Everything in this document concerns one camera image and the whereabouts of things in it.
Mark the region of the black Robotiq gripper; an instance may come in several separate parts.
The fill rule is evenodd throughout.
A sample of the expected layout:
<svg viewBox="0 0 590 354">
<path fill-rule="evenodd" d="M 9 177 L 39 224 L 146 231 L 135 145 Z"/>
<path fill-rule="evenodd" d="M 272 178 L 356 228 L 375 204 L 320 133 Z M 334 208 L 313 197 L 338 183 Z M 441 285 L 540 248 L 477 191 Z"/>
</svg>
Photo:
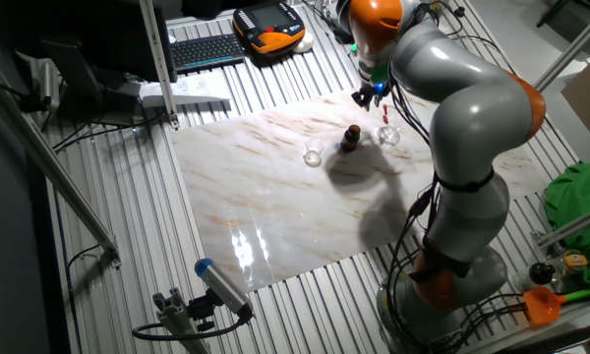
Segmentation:
<svg viewBox="0 0 590 354">
<path fill-rule="evenodd" d="M 358 106 L 368 106 L 369 108 L 378 108 L 380 106 L 380 97 L 386 97 L 390 93 L 390 84 L 388 82 L 379 82 L 363 86 L 363 89 L 351 94 L 352 99 Z"/>
</svg>

